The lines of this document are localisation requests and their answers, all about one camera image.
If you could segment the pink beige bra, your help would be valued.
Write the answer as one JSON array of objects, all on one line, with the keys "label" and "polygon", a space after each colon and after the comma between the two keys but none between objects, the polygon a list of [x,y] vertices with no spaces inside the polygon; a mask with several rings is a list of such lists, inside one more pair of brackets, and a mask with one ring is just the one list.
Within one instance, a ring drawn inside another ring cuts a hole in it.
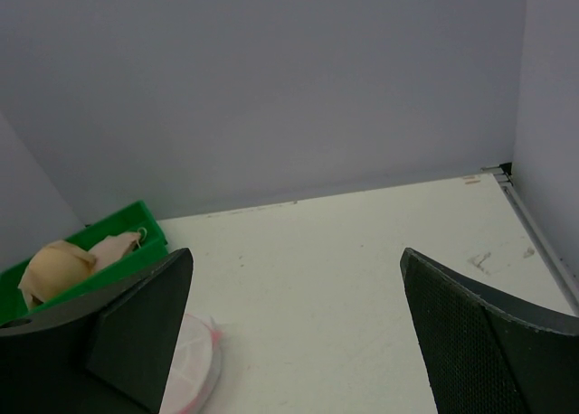
[{"label": "pink beige bra", "polygon": [[122,260],[135,249],[141,247],[141,242],[147,238],[147,229],[138,228],[136,231],[126,231],[119,235],[109,235],[94,245],[89,253],[95,257],[94,272]]}]

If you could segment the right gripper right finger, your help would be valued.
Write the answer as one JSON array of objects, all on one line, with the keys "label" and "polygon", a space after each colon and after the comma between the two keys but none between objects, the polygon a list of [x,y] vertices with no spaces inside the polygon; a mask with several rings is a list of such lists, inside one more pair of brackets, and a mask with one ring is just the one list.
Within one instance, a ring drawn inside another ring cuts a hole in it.
[{"label": "right gripper right finger", "polygon": [[576,413],[578,319],[407,248],[403,288],[440,413]]}]

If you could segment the yellow beige bra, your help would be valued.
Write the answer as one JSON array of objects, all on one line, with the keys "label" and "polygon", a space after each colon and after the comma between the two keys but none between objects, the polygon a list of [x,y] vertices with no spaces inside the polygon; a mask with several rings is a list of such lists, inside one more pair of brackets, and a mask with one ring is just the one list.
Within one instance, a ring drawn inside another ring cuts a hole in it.
[{"label": "yellow beige bra", "polygon": [[29,261],[18,285],[27,308],[33,310],[86,280],[95,260],[88,251],[65,240],[41,248]]}]

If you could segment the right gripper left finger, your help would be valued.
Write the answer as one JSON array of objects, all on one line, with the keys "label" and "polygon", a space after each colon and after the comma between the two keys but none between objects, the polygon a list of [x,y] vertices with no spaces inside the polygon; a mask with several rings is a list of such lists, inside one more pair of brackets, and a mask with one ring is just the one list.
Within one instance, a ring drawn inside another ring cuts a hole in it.
[{"label": "right gripper left finger", "polygon": [[158,413],[192,280],[178,249],[1,326],[3,413]]}]

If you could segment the white mesh laundry bag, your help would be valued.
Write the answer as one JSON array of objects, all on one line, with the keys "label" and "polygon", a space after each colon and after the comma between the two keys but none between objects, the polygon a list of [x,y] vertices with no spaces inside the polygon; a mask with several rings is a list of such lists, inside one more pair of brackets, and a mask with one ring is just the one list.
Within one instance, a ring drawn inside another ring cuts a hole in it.
[{"label": "white mesh laundry bag", "polygon": [[185,314],[160,413],[200,413],[222,369],[222,331],[210,316]]}]

